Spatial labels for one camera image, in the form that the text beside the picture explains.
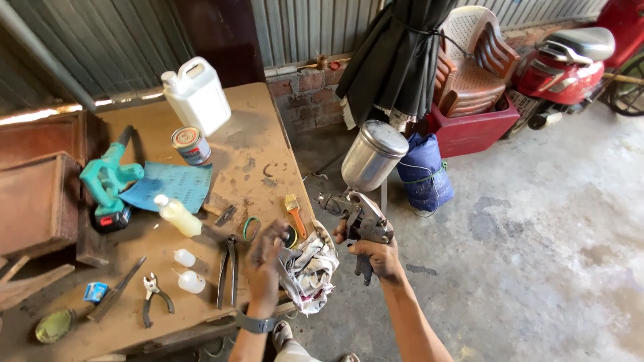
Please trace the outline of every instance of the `scooter taillight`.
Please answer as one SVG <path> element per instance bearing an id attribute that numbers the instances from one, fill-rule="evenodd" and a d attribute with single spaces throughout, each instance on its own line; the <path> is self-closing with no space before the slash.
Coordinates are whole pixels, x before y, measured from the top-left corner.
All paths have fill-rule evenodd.
<path id="1" fill-rule="evenodd" d="M 542 91 L 557 78 L 556 75 L 546 73 L 530 65 L 521 77 L 521 86 L 531 91 Z"/>

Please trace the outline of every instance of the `paint can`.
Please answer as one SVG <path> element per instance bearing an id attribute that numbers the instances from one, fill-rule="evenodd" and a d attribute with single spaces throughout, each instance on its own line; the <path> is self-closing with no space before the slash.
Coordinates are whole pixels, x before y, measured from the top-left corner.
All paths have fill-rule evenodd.
<path id="1" fill-rule="evenodd" d="M 185 162 L 198 166 L 210 159 L 213 151 L 201 131 L 196 127 L 181 127 L 172 134 L 172 146 Z"/>

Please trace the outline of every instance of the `wristwatch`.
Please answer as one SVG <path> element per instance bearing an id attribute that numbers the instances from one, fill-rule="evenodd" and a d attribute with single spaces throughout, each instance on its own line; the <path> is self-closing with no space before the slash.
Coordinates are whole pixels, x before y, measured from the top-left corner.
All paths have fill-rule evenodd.
<path id="1" fill-rule="evenodd" d="M 275 326 L 275 319 L 256 319 L 253 317 L 248 317 L 246 312 L 248 311 L 248 303 L 241 306 L 240 310 L 237 310 L 237 317 L 235 318 L 235 325 L 238 328 L 245 329 L 253 333 L 268 333 L 273 330 Z"/>

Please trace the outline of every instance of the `blue sandpaper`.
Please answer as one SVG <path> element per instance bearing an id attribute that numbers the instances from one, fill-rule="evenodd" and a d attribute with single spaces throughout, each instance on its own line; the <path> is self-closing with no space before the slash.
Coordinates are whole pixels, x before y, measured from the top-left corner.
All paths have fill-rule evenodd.
<path id="1" fill-rule="evenodd" d="M 175 198 L 196 214 L 208 194 L 213 165 L 178 166 L 146 161 L 145 176 L 119 194 L 121 200 L 143 210 L 158 211 L 156 195 Z"/>

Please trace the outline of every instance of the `paintbrush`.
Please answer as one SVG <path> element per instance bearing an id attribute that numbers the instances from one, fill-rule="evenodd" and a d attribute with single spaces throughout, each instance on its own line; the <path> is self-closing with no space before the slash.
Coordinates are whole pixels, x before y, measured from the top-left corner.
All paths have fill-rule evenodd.
<path id="1" fill-rule="evenodd" d="M 293 218 L 295 219 L 295 224 L 298 226 L 298 232 L 300 235 L 302 235 L 302 238 L 304 240 L 307 239 L 307 231 L 304 229 L 304 223 L 302 222 L 302 219 L 299 218 L 299 203 L 298 203 L 298 198 L 295 196 L 295 194 L 287 195 L 284 198 L 284 204 L 286 205 L 286 211 L 293 215 Z"/>

